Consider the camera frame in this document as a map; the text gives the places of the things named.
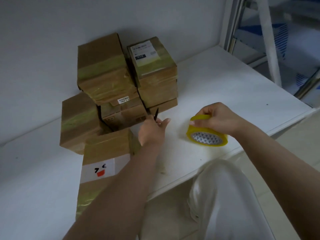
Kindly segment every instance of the gray wall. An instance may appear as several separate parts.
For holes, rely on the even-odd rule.
[[[61,115],[77,46],[158,36],[178,62],[219,42],[225,0],[0,0],[0,144]]]

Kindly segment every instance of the brown cardboard box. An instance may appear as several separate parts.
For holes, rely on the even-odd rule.
[[[117,106],[119,104],[125,103],[125,102],[127,102],[129,100],[133,100],[133,99],[138,98],[138,97],[139,97],[139,94],[138,94],[138,91],[136,90],[134,93],[128,94],[128,96],[126,96],[126,97],[122,97],[120,99],[112,100],[110,102],[110,104],[112,106]]]
[[[96,104],[84,92],[62,102],[60,146],[83,155],[86,139],[109,132]]]
[[[101,105],[103,121],[115,131],[138,124],[144,121],[146,116],[146,109],[139,97],[117,106],[110,103]]]
[[[154,87],[140,87],[138,90],[146,108],[162,104],[178,97],[177,80],[164,82]]]
[[[177,65],[158,37],[129,45],[138,88],[177,80]]]
[[[137,91],[117,33],[78,46],[77,84],[98,105]]]
[[[129,128],[86,141],[76,218],[114,180],[116,175],[140,149]]]
[[[173,108],[175,106],[178,105],[178,99],[172,99],[170,101],[164,102],[162,104],[158,104],[156,106],[151,107],[150,110],[150,114],[152,114],[153,116],[155,116],[157,109],[159,108],[159,113],[166,111],[170,108]]]

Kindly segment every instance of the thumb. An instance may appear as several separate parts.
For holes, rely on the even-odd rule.
[[[162,121],[161,124],[160,124],[160,128],[162,128],[163,130],[165,130],[166,127],[167,127],[167,125],[169,124],[170,120],[171,120],[171,119],[167,118],[167,119],[165,119],[164,121]]]
[[[207,120],[194,120],[194,121],[190,121],[189,124],[194,126],[194,127],[211,128],[211,120],[210,119],[207,119]]]

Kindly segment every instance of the white shipping label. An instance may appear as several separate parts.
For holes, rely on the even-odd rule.
[[[150,40],[130,47],[137,66],[143,66],[160,59]]]
[[[129,96],[122,97],[122,98],[118,99],[118,103],[122,104],[122,103],[129,101],[129,100],[130,100]]]
[[[116,175],[130,161],[130,154],[82,166],[80,184]]]

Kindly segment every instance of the packing tape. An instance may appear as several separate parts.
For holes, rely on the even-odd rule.
[[[200,114],[193,116],[190,121],[207,120],[210,118],[211,115]],[[200,128],[189,125],[186,135],[191,141],[208,147],[221,147],[228,143],[227,135],[209,128]]]

